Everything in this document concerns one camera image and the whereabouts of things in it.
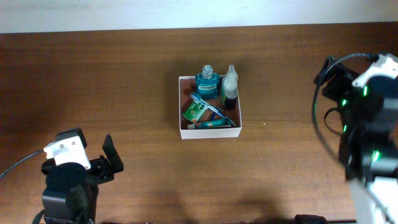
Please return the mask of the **green Dettol soap bar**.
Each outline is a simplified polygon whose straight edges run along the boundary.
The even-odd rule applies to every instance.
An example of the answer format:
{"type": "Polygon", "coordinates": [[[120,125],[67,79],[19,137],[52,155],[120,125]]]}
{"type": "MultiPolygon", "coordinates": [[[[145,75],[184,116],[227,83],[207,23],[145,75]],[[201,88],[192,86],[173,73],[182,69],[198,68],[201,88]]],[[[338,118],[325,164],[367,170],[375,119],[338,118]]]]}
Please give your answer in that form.
{"type": "Polygon", "coordinates": [[[182,116],[192,123],[197,123],[205,114],[208,107],[200,102],[193,101],[191,105],[182,113],[182,116]]]}

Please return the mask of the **blue toothbrush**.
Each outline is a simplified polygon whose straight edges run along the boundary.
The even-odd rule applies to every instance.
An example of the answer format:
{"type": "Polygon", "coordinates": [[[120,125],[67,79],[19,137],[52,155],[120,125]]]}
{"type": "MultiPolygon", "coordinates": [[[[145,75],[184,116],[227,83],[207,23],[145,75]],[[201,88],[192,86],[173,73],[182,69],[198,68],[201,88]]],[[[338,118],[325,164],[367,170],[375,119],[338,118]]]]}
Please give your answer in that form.
{"type": "MultiPolygon", "coordinates": [[[[204,99],[202,99],[201,96],[198,93],[191,93],[189,98],[191,99],[192,102],[196,101],[196,102],[200,102],[200,103],[206,105],[208,107],[207,111],[211,111],[212,113],[216,113],[217,114],[216,116],[220,117],[221,119],[228,118],[228,116],[223,114],[223,112],[220,111],[217,107],[211,105],[209,102],[207,102],[204,99]]],[[[200,121],[203,121],[204,115],[201,117],[201,119],[197,123],[199,123],[200,121]]]]}

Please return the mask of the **teal mouthwash bottle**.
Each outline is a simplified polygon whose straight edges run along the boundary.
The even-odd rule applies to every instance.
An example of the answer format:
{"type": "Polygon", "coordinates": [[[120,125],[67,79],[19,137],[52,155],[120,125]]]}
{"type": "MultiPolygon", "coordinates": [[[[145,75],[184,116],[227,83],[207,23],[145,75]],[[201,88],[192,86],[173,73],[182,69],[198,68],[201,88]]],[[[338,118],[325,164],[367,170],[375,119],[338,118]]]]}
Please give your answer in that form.
{"type": "Polygon", "coordinates": [[[202,99],[210,100],[218,96],[220,76],[213,71],[211,65],[205,65],[202,68],[202,72],[195,76],[195,83],[197,86],[196,93],[202,99]]]}

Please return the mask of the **teal toothpaste tube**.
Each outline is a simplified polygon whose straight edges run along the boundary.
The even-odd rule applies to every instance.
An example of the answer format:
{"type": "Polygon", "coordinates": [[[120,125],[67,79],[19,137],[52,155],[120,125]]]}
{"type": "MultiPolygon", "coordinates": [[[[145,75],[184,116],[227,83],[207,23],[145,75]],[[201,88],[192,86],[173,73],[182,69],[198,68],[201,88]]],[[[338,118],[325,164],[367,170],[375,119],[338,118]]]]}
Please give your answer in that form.
{"type": "Polygon", "coordinates": [[[230,128],[232,127],[230,118],[217,119],[213,121],[205,121],[201,123],[189,124],[188,129],[214,129],[214,128],[230,128]]]}

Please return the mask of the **clear soap pump bottle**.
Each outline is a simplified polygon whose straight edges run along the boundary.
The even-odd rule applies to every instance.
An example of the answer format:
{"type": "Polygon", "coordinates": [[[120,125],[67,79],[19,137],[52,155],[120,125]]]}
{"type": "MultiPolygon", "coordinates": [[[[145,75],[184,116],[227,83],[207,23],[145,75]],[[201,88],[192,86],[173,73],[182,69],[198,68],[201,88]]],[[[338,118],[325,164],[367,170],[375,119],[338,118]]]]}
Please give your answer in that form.
{"type": "Polygon", "coordinates": [[[238,74],[234,65],[229,65],[221,82],[220,100],[225,110],[233,110],[238,100],[238,74]]]}

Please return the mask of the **blue disposable razor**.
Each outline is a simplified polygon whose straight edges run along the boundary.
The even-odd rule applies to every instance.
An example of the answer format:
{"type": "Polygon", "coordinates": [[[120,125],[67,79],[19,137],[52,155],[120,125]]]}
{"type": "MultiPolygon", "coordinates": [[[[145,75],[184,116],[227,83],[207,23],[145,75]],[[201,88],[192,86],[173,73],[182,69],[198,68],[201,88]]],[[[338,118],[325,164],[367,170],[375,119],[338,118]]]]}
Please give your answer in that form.
{"type": "Polygon", "coordinates": [[[216,116],[216,115],[217,115],[216,113],[213,113],[213,114],[211,115],[210,121],[213,121],[213,120],[215,119],[215,116],[216,116]]]}

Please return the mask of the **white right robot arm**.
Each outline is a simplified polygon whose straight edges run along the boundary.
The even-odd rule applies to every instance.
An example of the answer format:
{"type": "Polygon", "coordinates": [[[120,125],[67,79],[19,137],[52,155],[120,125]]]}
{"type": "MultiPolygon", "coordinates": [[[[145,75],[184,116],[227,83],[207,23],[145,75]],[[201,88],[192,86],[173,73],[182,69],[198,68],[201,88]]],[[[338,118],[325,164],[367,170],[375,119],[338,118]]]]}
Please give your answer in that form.
{"type": "Polygon", "coordinates": [[[330,157],[345,171],[357,223],[397,223],[397,57],[355,53],[326,58],[314,79],[312,123],[330,157]],[[320,131],[317,98],[336,102],[339,150],[320,131]]]}

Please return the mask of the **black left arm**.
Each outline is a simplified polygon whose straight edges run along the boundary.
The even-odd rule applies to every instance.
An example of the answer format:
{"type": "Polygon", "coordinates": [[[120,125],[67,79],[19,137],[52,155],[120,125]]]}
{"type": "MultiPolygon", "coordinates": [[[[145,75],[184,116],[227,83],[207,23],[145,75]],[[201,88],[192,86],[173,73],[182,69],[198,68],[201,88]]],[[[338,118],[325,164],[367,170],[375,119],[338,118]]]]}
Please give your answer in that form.
{"type": "Polygon", "coordinates": [[[87,142],[81,128],[58,133],[54,142],[44,147],[47,160],[41,172],[46,188],[42,194],[44,206],[33,223],[94,223],[98,186],[114,180],[124,170],[124,164],[107,134],[104,155],[89,160],[87,142]]]}

